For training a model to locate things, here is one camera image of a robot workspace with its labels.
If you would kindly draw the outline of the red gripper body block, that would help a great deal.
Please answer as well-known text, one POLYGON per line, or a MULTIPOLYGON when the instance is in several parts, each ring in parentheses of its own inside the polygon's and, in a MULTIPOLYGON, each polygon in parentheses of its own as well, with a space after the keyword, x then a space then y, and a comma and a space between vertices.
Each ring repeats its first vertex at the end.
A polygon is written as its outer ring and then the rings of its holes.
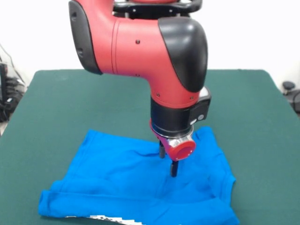
POLYGON ((165 147, 166 155, 168 155, 172 161, 186 159, 194 152, 196 148, 196 143, 192 138, 194 126, 191 126, 190 130, 184 135, 168 137, 163 136, 155 131, 151 120, 149 121, 149 124, 153 134, 159 141, 162 141, 165 147))

